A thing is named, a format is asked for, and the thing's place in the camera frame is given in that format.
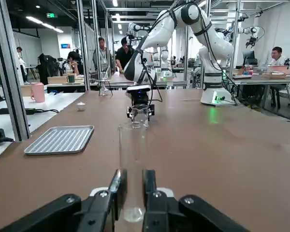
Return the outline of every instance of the lanyard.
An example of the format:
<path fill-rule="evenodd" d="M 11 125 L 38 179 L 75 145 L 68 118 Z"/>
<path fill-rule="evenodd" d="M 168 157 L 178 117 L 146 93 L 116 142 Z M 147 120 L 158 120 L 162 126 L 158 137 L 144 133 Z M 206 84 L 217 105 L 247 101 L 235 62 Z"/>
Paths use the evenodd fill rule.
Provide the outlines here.
<path fill-rule="evenodd" d="M 105 59 L 105 57 L 106 57 L 106 51 L 105 51 L 105 55 L 103 55 L 103 54 L 102 54 L 102 51 L 101 51 L 101 49 L 100 49 L 100 54 L 101 54 L 101 56 L 103 57 L 103 59 Z"/>

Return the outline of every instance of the brown tabletop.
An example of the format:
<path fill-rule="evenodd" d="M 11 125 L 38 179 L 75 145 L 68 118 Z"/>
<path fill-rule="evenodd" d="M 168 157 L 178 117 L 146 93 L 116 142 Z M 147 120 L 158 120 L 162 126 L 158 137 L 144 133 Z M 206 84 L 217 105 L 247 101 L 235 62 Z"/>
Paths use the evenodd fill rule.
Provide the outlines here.
<path fill-rule="evenodd" d="M 213 108 L 199 90 L 162 90 L 148 128 L 147 167 L 157 185 L 179 198 L 196 194 L 253 232 L 290 232 L 290 124 L 246 107 Z M 107 186 L 119 163 L 117 126 L 130 100 L 84 94 L 0 156 L 0 228 L 65 194 L 86 198 Z M 24 149 L 53 126 L 94 125 L 85 151 L 25 157 Z"/>
<path fill-rule="evenodd" d="M 168 78 L 158 78 L 157 82 L 183 82 L 184 76 L 182 73 L 182 76 L 180 77 L 168 77 Z M 131 83 L 133 84 L 133 81 L 129 81 L 125 78 L 123 73 L 115 72 L 111 78 L 110 83 Z"/>

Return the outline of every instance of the ceiling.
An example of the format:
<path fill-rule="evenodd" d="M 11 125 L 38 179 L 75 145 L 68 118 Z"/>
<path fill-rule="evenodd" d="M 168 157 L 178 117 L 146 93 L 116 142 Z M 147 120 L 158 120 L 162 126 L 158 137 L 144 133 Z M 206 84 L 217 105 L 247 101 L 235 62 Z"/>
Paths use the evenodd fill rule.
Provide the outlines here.
<path fill-rule="evenodd" d="M 70 26 L 77 28 L 77 11 L 75 0 L 6 0 L 10 19 L 13 28 L 44 28 L 44 26 L 30 22 L 26 19 L 26 16 L 33 16 L 47 24 L 54 27 Z M 102 0 L 106 8 L 114 8 L 112 0 Z M 212 5 L 219 0 L 212 0 Z M 117 0 L 118 8 L 157 8 L 165 7 L 168 8 L 174 2 L 173 0 Z M 93 13 L 92 13 L 92 1 L 83 0 L 84 17 L 88 24 L 93 24 Z M 229 3 L 220 3 L 214 9 L 227 9 Z M 55 13 L 56 18 L 47 18 L 46 13 Z M 127 16 L 144 16 L 144 18 L 137 20 L 146 20 L 146 16 L 152 13 L 145 11 L 111 11 L 111 15 L 115 14 L 127 15 Z M 212 16 L 227 16 L 227 13 L 212 13 Z M 100 28 L 105 27 L 105 14 L 100 1 L 97 1 L 97 17 Z M 121 19 L 121 21 L 134 21 L 136 19 Z M 123 31 L 126 31 L 127 25 L 122 24 Z M 115 32 L 118 29 L 118 25 L 115 24 Z"/>

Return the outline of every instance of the small white cup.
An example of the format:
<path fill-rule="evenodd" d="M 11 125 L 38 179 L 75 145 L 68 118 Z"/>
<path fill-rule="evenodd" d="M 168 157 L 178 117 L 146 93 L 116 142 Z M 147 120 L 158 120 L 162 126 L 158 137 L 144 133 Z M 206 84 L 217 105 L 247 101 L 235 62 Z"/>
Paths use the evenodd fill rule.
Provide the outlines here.
<path fill-rule="evenodd" d="M 86 104 L 80 101 L 80 102 L 77 104 L 77 110 L 78 110 L 78 111 L 84 111 L 85 109 L 86 109 Z"/>

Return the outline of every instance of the white shirt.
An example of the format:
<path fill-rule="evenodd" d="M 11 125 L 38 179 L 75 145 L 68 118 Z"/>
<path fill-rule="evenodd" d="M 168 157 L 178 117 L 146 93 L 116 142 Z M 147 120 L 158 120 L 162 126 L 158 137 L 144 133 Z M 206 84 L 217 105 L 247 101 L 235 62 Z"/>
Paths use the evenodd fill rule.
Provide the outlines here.
<path fill-rule="evenodd" d="M 278 58 L 278 60 L 272 59 L 270 65 L 272 66 L 280 66 L 280 65 L 284 65 L 285 63 L 285 57 L 280 56 L 280 58 Z"/>

